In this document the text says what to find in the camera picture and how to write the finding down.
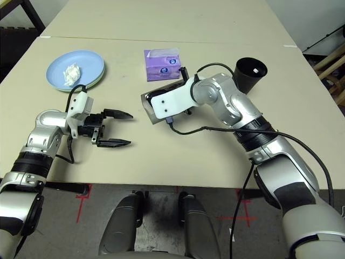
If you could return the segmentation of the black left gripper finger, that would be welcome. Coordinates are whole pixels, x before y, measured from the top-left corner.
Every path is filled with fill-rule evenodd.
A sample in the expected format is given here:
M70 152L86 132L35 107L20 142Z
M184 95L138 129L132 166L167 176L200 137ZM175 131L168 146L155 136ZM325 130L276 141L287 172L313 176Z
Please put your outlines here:
M120 111L120 110L113 110L113 109L104 109L103 110L104 117L112 117L114 119L132 119L133 116L127 112Z
M131 144L131 141L123 139L108 139L108 140L98 140L96 145L98 147L115 148Z

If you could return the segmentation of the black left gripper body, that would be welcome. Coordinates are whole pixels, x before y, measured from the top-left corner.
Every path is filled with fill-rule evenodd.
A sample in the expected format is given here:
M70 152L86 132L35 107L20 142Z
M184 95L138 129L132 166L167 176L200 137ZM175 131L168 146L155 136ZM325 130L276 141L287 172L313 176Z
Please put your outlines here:
M104 119L103 113L90 114L86 117L84 124L79 126L79 135L91 138L93 144L99 144L104 135Z

